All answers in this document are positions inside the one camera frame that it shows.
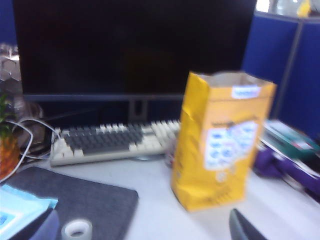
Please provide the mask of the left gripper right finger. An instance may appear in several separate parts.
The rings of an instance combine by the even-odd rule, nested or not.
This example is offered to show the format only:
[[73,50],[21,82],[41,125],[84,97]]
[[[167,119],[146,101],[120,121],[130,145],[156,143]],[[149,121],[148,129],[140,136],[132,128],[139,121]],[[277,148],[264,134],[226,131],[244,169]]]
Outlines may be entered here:
[[232,240],[267,240],[236,208],[229,214],[229,231]]

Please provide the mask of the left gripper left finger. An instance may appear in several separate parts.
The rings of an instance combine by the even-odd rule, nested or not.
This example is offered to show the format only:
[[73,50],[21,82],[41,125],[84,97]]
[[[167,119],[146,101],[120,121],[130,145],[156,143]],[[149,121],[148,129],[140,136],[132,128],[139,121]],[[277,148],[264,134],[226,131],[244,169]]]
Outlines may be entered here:
[[60,219],[56,210],[42,215],[31,226],[24,240],[55,240],[60,229]]

